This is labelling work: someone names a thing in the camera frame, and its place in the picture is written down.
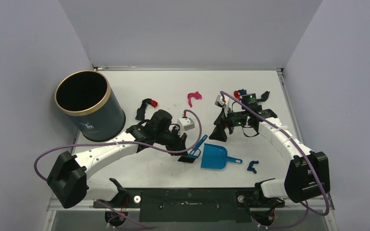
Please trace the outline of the blue hand brush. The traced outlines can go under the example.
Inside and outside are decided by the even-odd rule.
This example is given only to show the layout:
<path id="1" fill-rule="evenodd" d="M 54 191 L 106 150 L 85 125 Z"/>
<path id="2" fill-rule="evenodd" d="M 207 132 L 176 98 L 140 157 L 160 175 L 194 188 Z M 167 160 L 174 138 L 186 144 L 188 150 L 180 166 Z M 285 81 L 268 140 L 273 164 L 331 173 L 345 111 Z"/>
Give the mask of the blue hand brush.
<path id="1" fill-rule="evenodd" d="M 203 135 L 202 138 L 199 140 L 199 142 L 195 145 L 195 147 L 189 152 L 189 154 L 187 156 L 181 156 L 178 159 L 178 162 L 194 163 L 194 161 L 199 158 L 201 154 L 200 147 L 207 138 L 208 138 L 207 134 Z"/>

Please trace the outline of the blue dustpan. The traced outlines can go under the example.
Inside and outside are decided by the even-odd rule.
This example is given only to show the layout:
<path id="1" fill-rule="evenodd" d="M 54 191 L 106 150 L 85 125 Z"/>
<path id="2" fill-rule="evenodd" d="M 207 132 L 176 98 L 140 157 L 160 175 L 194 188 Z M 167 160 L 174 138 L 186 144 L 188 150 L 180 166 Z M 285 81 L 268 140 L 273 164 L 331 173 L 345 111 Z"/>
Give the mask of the blue dustpan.
<path id="1" fill-rule="evenodd" d="M 242 164 L 243 160 L 228 156 L 227 149 L 223 146 L 204 144 L 201 168 L 222 170 L 227 163 Z"/>

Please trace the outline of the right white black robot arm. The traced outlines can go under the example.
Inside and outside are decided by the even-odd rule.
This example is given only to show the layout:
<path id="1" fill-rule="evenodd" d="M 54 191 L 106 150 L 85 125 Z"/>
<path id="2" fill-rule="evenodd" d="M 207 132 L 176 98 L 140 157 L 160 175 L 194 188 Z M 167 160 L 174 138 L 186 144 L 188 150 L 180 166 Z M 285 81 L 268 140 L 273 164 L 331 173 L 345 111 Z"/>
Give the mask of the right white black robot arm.
<path id="1" fill-rule="evenodd" d="M 289 132 L 271 109 L 263 109 L 254 93 L 236 100 L 242 109 L 233 111 L 224 96 L 219 94 L 215 105 L 221 112 L 214 121 L 209 139 L 227 141 L 235 127 L 249 127 L 266 138 L 288 163 L 284 179 L 270 179 L 257 183 L 253 200 L 258 206 L 266 206 L 272 198 L 289 198 L 295 203 L 323 196 L 330 192 L 329 161 L 323 152 L 315 152 Z"/>

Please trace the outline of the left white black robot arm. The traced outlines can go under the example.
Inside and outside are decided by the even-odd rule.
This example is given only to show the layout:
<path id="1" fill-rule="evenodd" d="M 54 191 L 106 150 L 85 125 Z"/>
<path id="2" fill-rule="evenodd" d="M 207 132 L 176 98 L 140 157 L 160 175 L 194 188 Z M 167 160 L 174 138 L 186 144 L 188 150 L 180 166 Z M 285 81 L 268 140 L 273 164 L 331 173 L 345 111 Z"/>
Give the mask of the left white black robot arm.
<path id="1" fill-rule="evenodd" d="M 172 124 L 171 114 L 158 110 L 150 119 L 130 126 L 104 146 L 76 154 L 61 153 L 46 182 L 63 208 L 74 207 L 85 199 L 100 199 L 112 207 L 119 207 L 125 196 L 121 184 L 114 178 L 92 180 L 91 177 L 111 163 L 155 143 L 165 146 L 171 155 L 187 155 L 186 131 L 194 127 L 191 118 L 182 117 Z"/>

